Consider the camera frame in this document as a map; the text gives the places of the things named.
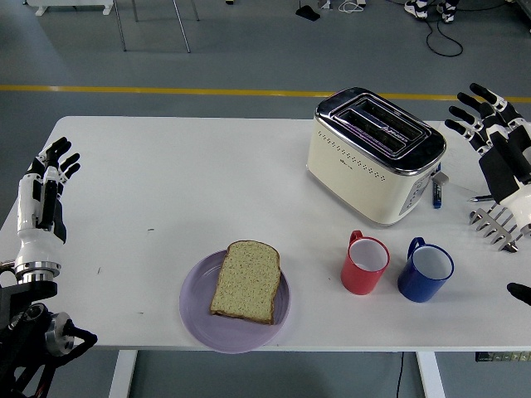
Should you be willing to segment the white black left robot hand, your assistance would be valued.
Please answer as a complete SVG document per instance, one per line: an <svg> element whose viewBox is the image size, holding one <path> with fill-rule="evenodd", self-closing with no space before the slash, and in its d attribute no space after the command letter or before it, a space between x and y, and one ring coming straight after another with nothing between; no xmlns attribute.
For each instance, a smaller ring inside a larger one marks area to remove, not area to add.
<svg viewBox="0 0 531 398"><path fill-rule="evenodd" d="M67 237L61 197L66 184L80 170L80 154L69 154L70 149L68 138L59 138L34 157L19 182L18 265L58 261L56 254Z"/></svg>

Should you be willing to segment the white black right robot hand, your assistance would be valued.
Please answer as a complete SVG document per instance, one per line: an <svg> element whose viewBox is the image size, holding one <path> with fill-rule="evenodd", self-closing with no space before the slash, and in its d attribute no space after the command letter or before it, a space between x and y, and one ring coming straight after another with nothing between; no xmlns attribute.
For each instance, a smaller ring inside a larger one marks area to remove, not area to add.
<svg viewBox="0 0 531 398"><path fill-rule="evenodd" d="M457 99L477 115L451 106L457 120L445 126L480 155L479 165L495 204L508 209L518 236L530 237L530 122L504 97L477 83Z"/></svg>

